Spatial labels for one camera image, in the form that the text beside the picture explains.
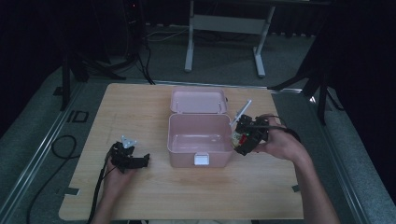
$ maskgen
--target human hand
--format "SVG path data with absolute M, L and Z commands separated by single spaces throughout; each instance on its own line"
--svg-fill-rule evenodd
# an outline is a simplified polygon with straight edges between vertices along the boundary
M 284 125 L 276 123 L 273 115 L 266 114 L 260 117 L 266 117 L 270 126 L 286 128 Z M 270 129 L 268 141 L 258 144 L 253 151 L 266 152 L 279 159 L 292 162 L 297 162 L 301 158 L 309 158 L 305 147 L 294 136 L 279 129 Z
M 117 200 L 126 187 L 131 182 L 132 177 L 136 173 L 136 169 L 126 169 L 123 174 L 116 166 L 111 163 L 111 158 L 107 161 L 106 176 L 103 186 L 103 198 Z

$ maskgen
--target gray floor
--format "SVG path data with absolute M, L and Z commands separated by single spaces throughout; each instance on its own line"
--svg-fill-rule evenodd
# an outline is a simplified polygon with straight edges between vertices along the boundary
M 166 31 L 181 31 L 183 29 L 182 27 L 176 27 L 169 28 Z M 197 36 L 199 35 L 200 37 L 207 37 L 205 34 L 197 34 Z M 158 83 L 180 82 L 261 87 L 272 86 L 293 77 L 314 40 L 314 38 L 303 36 L 293 38 L 277 35 L 268 36 L 262 53 L 267 76 L 261 78 L 256 75 L 252 54 L 252 47 L 258 43 L 257 36 L 249 36 L 243 41 L 234 42 L 212 42 L 197 37 L 190 73 L 184 72 L 187 37 L 178 35 L 166 40 L 154 41 L 161 40 L 164 37 L 163 35 L 149 37 L 151 48 L 149 72 L 154 81 Z M 148 58 L 148 52 L 144 49 L 142 49 L 141 55 L 143 61 Z M 145 82 L 138 65 L 122 69 L 118 73 L 127 77 L 127 80 L 123 82 Z M 62 124 L 60 130 L 53 131 L 52 129 L 51 133 L 54 137 L 72 134 L 77 138 L 76 154 L 82 150 L 106 85 L 112 81 L 106 77 L 92 75 L 88 83 L 73 82 L 73 88 L 75 92 L 78 92 L 78 97 L 67 111 L 60 113 L 61 98 L 53 96 L 52 93 L 57 86 L 61 85 L 61 72 L 58 70 L 49 76 L 20 117 L 0 140 L 1 203 L 6 202 L 7 196 L 20 179 L 23 169 L 35 155 L 37 149 L 42 148 L 40 145 L 46 139 L 46 135 L 54 122 L 60 120 Z M 304 83 L 305 80 L 294 84 L 291 88 L 300 89 L 304 86 Z M 337 168 L 333 167 L 334 153 L 328 151 L 333 147 L 338 149 L 352 148 L 348 152 L 356 148 L 353 155 L 346 155 L 344 150 L 341 150 L 343 153 L 338 153 L 340 150 L 337 150 L 335 156 L 341 157 L 339 161 L 342 164 L 354 163 L 356 164 L 354 168 L 360 166 L 359 169 L 365 169 L 364 172 L 360 172 L 347 167 L 344 173 L 348 177 L 353 177 L 354 182 L 351 186 L 358 191 L 358 199 L 364 206 L 363 214 L 367 216 L 369 222 L 390 223 L 391 220 L 396 219 L 394 204 L 389 202 L 389 196 L 387 197 L 387 193 L 383 191 L 383 186 L 377 178 L 372 164 L 367 160 L 367 155 L 363 154 L 362 157 L 359 157 L 362 158 L 361 160 L 348 161 L 351 157 L 359 156 L 361 149 L 364 149 L 364 147 L 362 147 L 359 137 L 356 137 L 356 132 L 354 132 L 353 126 L 348 122 L 344 112 L 336 111 L 331 105 L 328 105 L 326 111 L 328 127 L 323 128 L 318 125 L 315 105 L 310 104 L 308 99 L 301 94 L 283 92 L 282 94 L 274 94 L 274 100 L 279 115 L 284 117 L 288 125 L 294 128 L 303 138 L 303 142 L 315 161 L 320 178 L 343 223 L 354 223 L 355 220 L 359 219 L 356 219 L 356 214 L 351 212 L 349 208 L 351 205 L 350 198 L 345 195 L 345 189 L 341 187 L 343 182 L 340 183 L 339 181 Z M 89 112 L 87 122 L 68 122 L 67 118 L 71 111 Z M 62 155 L 68 154 L 72 146 L 70 139 L 62 139 L 56 144 Z M 21 197 L 14 206 L 15 211 L 11 213 L 12 216 L 8 219 L 9 223 L 25 223 L 30 202 L 62 162 L 62 160 L 55 158 L 52 153 L 47 154 L 41 168 L 36 173 L 30 174 L 35 176 L 34 180 L 31 183 L 26 181 L 26 185 L 30 185 L 30 188 L 26 191 L 21 190 Z M 58 211 L 65 188 L 71 179 L 77 162 L 77 160 L 69 161 L 41 192 L 32 207 L 30 215 L 32 223 L 69 223 L 59 219 Z M 362 181 L 367 181 L 367 178 L 372 180 L 373 183 L 370 186 L 367 183 L 362 185 Z M 302 221 L 268 220 L 262 221 L 262 223 L 302 223 Z

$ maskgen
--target person's right hand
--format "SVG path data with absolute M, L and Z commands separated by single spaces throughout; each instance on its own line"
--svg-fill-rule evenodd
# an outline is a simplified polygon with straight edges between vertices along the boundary
M 285 126 L 276 123 L 273 115 L 261 115 L 268 119 L 270 126 Z M 308 156 L 305 147 L 289 133 L 285 133 L 279 129 L 270 129 L 268 131 L 268 141 L 258 144 L 253 149 L 255 152 L 266 152 L 279 159 L 297 162 L 299 159 Z

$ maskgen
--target pink box lid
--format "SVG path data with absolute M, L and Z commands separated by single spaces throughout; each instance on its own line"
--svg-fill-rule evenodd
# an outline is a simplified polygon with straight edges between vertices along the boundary
M 210 87 L 174 87 L 171 110 L 178 114 L 223 114 L 227 112 L 224 91 Z

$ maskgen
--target box latch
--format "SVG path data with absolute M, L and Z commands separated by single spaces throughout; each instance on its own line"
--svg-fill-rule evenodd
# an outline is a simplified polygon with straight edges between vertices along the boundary
M 194 165 L 209 165 L 209 154 L 207 152 L 195 153 Z

